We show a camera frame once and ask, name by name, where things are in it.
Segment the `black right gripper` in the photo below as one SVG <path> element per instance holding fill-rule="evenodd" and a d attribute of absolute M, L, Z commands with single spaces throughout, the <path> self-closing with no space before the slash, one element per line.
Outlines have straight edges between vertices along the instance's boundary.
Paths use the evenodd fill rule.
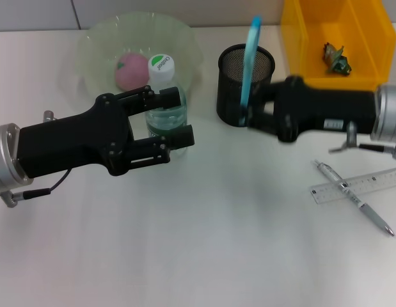
<path fill-rule="evenodd" d="M 293 143 L 309 130 L 345 132 L 353 122 L 360 134 L 370 134 L 376 120 L 372 91 L 322 90 L 305 84 L 298 76 L 274 83 L 255 83 L 249 102 L 274 102 L 273 115 L 250 110 L 247 127 Z"/>

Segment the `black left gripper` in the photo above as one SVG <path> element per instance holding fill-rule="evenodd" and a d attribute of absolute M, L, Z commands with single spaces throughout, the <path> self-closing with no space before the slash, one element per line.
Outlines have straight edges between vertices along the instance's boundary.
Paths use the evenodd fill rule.
<path fill-rule="evenodd" d="M 20 130 L 17 159 L 29 178 L 100 164 L 122 174 L 120 156 L 130 135 L 128 116 L 113 94 L 97 97 L 84 113 Z"/>

